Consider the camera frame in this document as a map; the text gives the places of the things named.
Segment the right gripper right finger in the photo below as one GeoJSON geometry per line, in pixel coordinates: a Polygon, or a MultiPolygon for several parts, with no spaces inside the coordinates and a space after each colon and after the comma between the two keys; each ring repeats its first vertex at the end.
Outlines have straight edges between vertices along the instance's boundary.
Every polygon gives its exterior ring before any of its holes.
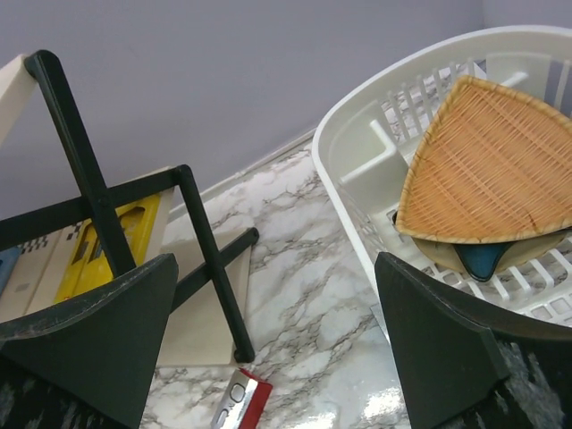
{"type": "Polygon", "coordinates": [[[571,330],[456,290],[388,252],[375,279],[414,428],[569,428],[571,330]]]}

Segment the light blue toothpaste box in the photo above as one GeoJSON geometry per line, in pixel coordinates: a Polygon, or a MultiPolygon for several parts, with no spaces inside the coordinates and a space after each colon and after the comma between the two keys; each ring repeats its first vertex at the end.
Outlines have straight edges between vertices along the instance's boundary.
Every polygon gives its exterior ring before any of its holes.
{"type": "Polygon", "coordinates": [[[3,293],[14,267],[21,255],[19,246],[7,248],[0,252],[0,294],[3,293]]]}

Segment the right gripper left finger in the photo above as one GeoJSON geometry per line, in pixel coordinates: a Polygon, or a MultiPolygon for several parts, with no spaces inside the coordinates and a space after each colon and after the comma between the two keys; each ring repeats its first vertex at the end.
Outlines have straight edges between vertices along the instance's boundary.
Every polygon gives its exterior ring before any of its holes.
{"type": "Polygon", "coordinates": [[[1,324],[3,428],[137,428],[172,308],[174,255],[1,324]]]}

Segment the silver blue R&O box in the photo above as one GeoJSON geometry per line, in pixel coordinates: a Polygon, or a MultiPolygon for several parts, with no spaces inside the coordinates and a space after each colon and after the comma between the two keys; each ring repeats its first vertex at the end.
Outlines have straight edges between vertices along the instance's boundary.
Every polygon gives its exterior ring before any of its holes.
{"type": "Polygon", "coordinates": [[[380,327],[383,335],[387,336],[387,328],[385,325],[385,321],[384,321],[384,317],[383,317],[383,311],[381,309],[381,306],[379,304],[371,306],[370,310],[374,316],[375,321],[377,322],[378,326],[380,327]]]}

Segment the yellow toothpaste box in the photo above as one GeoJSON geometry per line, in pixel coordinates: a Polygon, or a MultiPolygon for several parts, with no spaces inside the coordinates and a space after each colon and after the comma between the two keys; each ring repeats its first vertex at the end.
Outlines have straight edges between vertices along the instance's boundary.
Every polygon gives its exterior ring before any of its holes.
{"type": "Polygon", "coordinates": [[[103,216],[84,222],[54,303],[103,286],[152,258],[165,224],[165,195],[159,192],[120,206],[115,215],[106,209],[103,216]]]}

